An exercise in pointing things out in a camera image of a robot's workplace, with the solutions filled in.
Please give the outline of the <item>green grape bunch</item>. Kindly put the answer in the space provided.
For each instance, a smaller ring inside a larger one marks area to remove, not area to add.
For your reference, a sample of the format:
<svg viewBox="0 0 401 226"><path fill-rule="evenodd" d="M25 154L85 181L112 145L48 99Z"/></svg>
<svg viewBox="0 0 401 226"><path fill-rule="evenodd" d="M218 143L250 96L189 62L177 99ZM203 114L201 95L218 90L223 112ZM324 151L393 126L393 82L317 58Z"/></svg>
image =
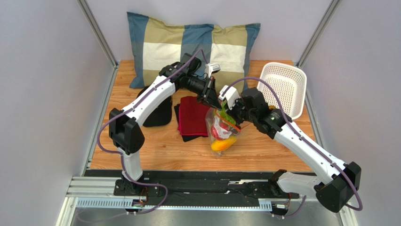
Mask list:
<svg viewBox="0 0 401 226"><path fill-rule="evenodd" d="M236 125L235 119L229 116L225 109L217 110L217 115L219 115L225 122L228 122L234 126Z"/></svg>

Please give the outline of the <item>red apple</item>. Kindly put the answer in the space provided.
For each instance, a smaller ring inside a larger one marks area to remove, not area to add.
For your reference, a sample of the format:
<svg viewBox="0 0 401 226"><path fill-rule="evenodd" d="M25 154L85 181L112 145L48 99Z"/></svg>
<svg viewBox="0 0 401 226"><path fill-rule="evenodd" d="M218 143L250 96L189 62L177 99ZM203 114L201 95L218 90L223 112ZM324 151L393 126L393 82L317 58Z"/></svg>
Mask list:
<svg viewBox="0 0 401 226"><path fill-rule="evenodd" d="M227 130L228 127L224 124L223 127L213 124L210 128L211 135L217 140L227 139L231 132Z"/></svg>

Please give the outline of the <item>clear zip bag orange zipper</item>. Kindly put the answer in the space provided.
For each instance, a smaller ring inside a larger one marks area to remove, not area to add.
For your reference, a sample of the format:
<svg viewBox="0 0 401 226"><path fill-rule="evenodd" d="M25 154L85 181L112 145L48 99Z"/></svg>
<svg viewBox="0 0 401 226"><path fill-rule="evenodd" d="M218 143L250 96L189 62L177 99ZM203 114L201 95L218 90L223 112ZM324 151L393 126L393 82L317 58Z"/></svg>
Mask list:
<svg viewBox="0 0 401 226"><path fill-rule="evenodd" d="M214 108L210 108L206 113L205 123L210 139L210 149L214 156L224 154L241 136L242 131L250 125L236 124L234 120L228 120L228 116Z"/></svg>

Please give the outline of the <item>orange yellow mango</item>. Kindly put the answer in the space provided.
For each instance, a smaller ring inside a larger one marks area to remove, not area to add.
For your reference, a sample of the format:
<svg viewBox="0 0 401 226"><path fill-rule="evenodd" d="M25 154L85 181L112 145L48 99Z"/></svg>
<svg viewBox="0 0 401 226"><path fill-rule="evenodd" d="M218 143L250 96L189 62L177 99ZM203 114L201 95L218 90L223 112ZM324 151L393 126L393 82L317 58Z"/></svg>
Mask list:
<svg viewBox="0 0 401 226"><path fill-rule="evenodd" d="M228 149L230 146L232 146L235 142L237 141L236 136L229 136L227 139L216 139L215 141L212 142L211 144L211 150L214 152L222 152Z"/></svg>

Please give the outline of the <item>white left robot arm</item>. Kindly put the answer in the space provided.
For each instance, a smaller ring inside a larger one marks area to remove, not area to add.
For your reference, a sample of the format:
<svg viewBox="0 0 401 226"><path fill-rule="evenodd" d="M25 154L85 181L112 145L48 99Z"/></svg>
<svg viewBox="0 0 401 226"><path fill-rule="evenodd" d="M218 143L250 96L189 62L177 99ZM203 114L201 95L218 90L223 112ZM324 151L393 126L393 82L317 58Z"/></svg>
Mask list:
<svg viewBox="0 0 401 226"><path fill-rule="evenodd" d="M109 137L121 155L122 180L135 192L140 192L147 185L139 182L143 176L140 149L145 142L141 127L163 101L177 90L186 89L197 95L199 103L221 109L212 76L221 67L208 63L204 75L197 77L194 74L200 66L200 59L185 54L181 61L163 67L155 81L135 101L121 110L110 112Z"/></svg>

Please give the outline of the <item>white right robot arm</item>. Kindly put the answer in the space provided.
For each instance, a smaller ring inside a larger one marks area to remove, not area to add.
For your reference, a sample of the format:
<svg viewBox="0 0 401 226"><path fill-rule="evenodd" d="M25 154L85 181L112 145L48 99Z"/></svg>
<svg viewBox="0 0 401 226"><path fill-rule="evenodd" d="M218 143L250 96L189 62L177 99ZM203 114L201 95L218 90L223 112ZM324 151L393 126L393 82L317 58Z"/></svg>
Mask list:
<svg viewBox="0 0 401 226"><path fill-rule="evenodd" d="M361 167L346 163L327 152L308 137L281 108L270 109L261 91L251 88L238 93L234 87L225 87L220 99L226 101L226 112L237 122L248 121L271 139L281 143L315 173L315 176L281 173L276 183L286 193L298 193L317 198L319 203L331 212L338 213L355 197L362 210L358 194L361 181Z"/></svg>

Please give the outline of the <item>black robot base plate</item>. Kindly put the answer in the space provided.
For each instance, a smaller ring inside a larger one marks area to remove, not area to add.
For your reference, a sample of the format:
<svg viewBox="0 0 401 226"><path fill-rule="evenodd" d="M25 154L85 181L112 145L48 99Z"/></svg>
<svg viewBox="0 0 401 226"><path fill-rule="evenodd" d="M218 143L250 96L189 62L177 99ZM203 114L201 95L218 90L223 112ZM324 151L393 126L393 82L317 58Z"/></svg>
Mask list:
<svg viewBox="0 0 401 226"><path fill-rule="evenodd" d="M279 188L278 176L282 173L145 170L137 184L116 169L89 169L84 176L110 179L111 194L130 197L130 209L157 204L177 208L253 208L264 200L274 206L308 201L301 194Z"/></svg>

